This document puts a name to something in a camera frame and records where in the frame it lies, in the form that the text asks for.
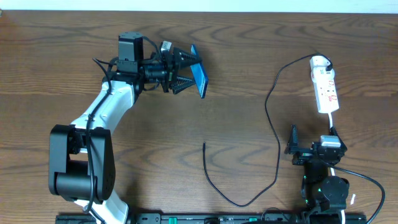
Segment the blue Samsung Galaxy smartphone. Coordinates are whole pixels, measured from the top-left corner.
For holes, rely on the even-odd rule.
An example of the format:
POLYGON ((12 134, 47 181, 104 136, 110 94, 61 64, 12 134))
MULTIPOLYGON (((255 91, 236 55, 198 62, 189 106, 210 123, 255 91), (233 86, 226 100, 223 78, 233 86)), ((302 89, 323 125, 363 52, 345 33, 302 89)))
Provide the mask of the blue Samsung Galaxy smartphone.
POLYGON ((204 98, 208 86, 208 75, 204 68, 203 62, 191 65, 190 68, 197 85, 199 95, 201 98, 204 98))

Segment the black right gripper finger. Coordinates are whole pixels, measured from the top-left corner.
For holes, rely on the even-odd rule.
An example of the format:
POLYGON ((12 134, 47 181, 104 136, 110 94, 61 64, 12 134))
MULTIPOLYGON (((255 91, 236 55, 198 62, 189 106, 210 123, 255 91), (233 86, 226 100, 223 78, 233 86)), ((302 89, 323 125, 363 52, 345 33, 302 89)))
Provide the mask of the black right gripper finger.
POLYGON ((289 149, 292 149, 292 148, 297 148, 298 145, 299 143, 298 143, 297 127, 295 124, 293 124, 291 126, 290 137, 287 146, 289 149))
POLYGON ((339 137, 337 130, 334 126, 330 128, 330 136, 334 136, 335 138, 337 138, 337 140, 339 140, 339 143, 343 145, 343 140, 339 137))

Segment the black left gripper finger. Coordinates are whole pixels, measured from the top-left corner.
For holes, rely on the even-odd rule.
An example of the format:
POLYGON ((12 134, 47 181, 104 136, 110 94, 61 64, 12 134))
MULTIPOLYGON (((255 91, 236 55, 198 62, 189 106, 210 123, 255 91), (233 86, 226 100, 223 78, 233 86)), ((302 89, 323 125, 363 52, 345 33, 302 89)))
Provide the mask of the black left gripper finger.
POLYGON ((200 62, 202 62, 202 58, 200 56, 177 48, 177 66, 179 69, 190 67, 200 62))
POLYGON ((177 76, 176 80, 172 83, 171 89, 173 94, 176 95, 195 84, 196 82, 194 79, 177 76))

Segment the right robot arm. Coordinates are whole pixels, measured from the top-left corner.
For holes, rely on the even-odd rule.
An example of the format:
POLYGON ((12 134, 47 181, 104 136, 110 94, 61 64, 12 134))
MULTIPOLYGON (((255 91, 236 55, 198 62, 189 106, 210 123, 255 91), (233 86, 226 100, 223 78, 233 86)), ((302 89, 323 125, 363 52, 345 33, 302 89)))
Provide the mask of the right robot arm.
POLYGON ((297 127, 292 125, 286 154, 292 164, 303 166, 302 198, 308 210, 302 213, 304 223, 346 223, 348 180, 335 175, 333 166, 340 162, 347 147, 334 127, 308 148, 300 147, 297 127))

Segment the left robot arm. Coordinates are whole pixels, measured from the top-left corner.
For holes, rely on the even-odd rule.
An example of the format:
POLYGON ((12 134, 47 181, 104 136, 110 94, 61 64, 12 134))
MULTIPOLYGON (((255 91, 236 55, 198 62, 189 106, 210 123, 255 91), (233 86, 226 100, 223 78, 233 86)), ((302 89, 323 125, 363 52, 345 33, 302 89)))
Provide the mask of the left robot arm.
POLYGON ((99 95, 68 125, 50 132, 49 190, 83 209, 82 215, 58 215, 57 223, 135 223, 131 207, 114 189, 116 166, 111 136, 125 112, 150 84, 180 93, 204 76, 195 46, 189 51, 163 41, 144 57, 148 38, 139 32, 118 37, 118 56, 99 62, 104 72, 99 95))

